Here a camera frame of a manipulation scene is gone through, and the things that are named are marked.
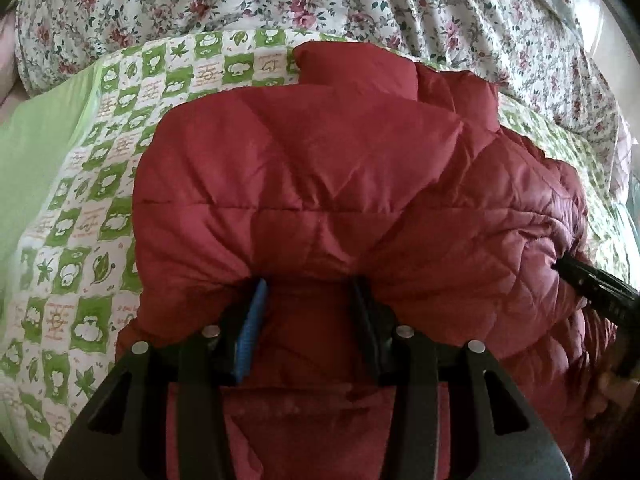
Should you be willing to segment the person's right hand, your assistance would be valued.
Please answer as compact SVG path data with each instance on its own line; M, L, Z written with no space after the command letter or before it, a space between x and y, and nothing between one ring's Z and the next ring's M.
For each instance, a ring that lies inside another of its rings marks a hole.
M602 417L621 419L634 404L639 382L634 378L620 377L610 370L602 373L587 396L585 419Z

